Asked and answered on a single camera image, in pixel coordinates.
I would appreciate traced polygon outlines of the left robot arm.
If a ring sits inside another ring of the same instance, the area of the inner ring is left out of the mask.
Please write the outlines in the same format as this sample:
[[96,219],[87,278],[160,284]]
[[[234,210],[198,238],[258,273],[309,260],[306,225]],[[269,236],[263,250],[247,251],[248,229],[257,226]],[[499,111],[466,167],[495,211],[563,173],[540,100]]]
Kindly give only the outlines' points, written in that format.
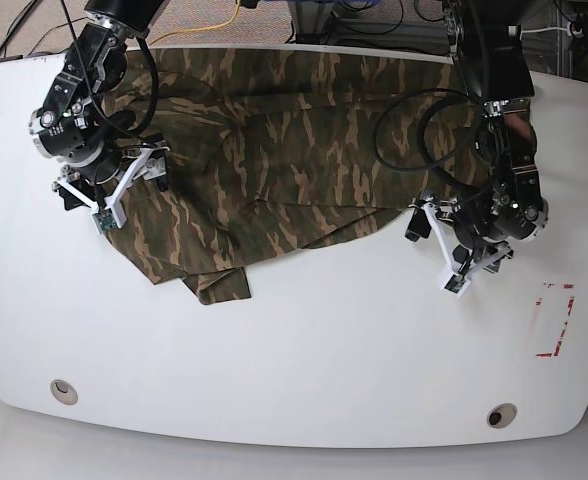
[[[412,206],[406,237],[412,242],[437,237],[445,260],[440,287],[456,295],[478,272],[497,272],[513,255],[509,242],[533,240],[549,219],[530,121],[534,86],[520,26],[525,10],[523,1],[499,7],[478,1],[443,4],[450,55],[465,89],[436,89],[441,98],[419,118],[416,142],[423,161],[419,171],[434,174],[453,193],[424,190]],[[428,123],[464,103],[476,110],[468,133],[434,159],[425,139]]]

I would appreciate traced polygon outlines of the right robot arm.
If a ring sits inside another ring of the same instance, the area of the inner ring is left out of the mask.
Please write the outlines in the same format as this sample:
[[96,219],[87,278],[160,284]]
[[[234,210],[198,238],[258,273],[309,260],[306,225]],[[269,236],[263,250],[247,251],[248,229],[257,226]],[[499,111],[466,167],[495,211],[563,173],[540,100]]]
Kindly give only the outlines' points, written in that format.
[[[159,134],[146,136],[159,99],[160,79],[147,45],[150,27],[166,7],[163,1],[90,1],[90,21],[72,35],[65,64],[43,105],[33,112],[29,132],[39,152],[64,165],[57,190],[66,209],[86,205],[103,213],[108,208],[104,184],[123,170],[125,147],[132,140],[138,154],[163,146]],[[143,117],[130,110],[106,114],[102,101],[124,78],[126,42],[137,41],[151,75],[149,104]]]

